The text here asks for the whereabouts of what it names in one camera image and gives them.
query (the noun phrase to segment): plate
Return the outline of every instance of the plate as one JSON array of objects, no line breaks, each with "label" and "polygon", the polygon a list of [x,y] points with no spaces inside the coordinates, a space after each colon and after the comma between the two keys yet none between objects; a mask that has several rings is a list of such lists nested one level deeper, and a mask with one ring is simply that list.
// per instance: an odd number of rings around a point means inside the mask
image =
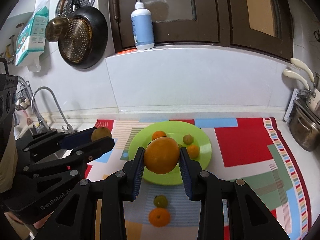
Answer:
[{"label": "plate", "polygon": [[[164,121],[157,122],[142,129],[132,140],[128,155],[129,160],[133,160],[139,147],[147,148],[151,142],[152,134],[155,131],[164,131],[167,137],[173,138],[177,143],[186,147],[183,143],[183,137],[186,134],[193,136],[195,141],[193,144],[199,146],[200,154],[194,160],[198,161],[204,170],[211,159],[211,143],[208,136],[200,128],[193,124],[181,122],[181,121]],[[180,173],[179,164],[167,174],[156,174],[144,168],[143,178],[149,182],[159,185],[179,185],[182,184],[182,178]]]}]

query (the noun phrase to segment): wire basket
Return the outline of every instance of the wire basket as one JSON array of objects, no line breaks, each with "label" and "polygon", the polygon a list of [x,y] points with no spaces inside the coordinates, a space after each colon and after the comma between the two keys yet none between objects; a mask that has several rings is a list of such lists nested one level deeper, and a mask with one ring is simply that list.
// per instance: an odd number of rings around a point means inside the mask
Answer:
[{"label": "wire basket", "polygon": [[15,98],[16,110],[26,110],[29,106],[31,106],[31,98],[28,97],[27,90],[20,86],[20,91],[17,92]]}]

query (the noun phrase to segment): green and white package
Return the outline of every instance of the green and white package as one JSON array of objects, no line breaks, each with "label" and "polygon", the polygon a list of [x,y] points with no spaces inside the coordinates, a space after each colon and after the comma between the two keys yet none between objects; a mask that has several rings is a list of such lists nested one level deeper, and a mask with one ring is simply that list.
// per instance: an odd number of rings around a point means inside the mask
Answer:
[{"label": "green and white package", "polygon": [[40,71],[39,56],[44,52],[45,27],[49,19],[47,6],[34,13],[17,38],[16,66]]}]

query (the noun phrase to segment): white pump head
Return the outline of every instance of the white pump head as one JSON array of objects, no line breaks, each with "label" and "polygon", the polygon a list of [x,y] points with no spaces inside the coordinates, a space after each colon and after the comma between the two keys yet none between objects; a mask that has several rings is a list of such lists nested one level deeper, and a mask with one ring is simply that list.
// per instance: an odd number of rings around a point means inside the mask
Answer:
[{"label": "white pump head", "polygon": [[136,6],[136,9],[144,8],[144,4],[143,2],[141,2],[141,0],[137,0],[135,6]]}]

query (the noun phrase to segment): bottle label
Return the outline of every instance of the bottle label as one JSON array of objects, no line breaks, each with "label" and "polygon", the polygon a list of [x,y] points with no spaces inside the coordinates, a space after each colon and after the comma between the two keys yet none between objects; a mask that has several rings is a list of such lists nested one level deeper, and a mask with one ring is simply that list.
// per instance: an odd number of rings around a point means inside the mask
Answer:
[{"label": "bottle label", "polygon": [[131,18],[134,43],[145,45],[155,42],[150,14],[137,15]]}]

